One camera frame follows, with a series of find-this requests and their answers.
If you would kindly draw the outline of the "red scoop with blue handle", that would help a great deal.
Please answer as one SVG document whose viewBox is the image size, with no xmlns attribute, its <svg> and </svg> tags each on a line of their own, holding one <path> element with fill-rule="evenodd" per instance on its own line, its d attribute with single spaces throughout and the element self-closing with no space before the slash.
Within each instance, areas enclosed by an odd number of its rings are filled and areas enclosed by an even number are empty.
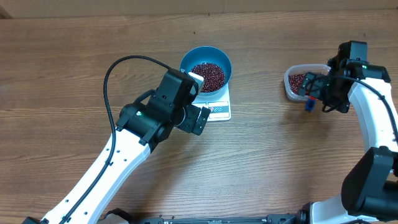
<svg viewBox="0 0 398 224">
<path fill-rule="evenodd" d="M 308 96 L 308 100 L 305 105 L 305 111 L 312 112 L 316 106 L 316 98 L 313 96 Z"/>
</svg>

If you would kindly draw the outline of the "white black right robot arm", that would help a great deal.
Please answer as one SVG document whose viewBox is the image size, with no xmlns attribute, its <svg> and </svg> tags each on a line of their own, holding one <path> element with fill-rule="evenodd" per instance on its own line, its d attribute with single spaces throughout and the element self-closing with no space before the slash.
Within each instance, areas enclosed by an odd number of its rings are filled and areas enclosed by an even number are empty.
<svg viewBox="0 0 398 224">
<path fill-rule="evenodd" d="M 387 69 L 368 62 L 368 45 L 351 40 L 329 59 L 327 75 L 308 72 L 298 95 L 320 100 L 322 111 L 352 106 L 364 140 L 364 156 L 345 177 L 341 193 L 308 204 L 297 223 L 372 223 L 397 219 L 397 111 Z"/>
</svg>

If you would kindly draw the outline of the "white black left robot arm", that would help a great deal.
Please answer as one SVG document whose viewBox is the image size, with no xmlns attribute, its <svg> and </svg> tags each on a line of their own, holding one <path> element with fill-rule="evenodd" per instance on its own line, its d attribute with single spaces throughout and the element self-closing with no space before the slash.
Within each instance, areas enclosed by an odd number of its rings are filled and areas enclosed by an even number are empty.
<svg viewBox="0 0 398 224">
<path fill-rule="evenodd" d="M 104 149 L 72 191 L 41 219 L 24 223 L 97 223 L 130 174 L 166 140 L 173 128 L 200 135 L 210 114 L 193 101 L 205 80 L 168 69 L 159 87 L 125 105 Z"/>
</svg>

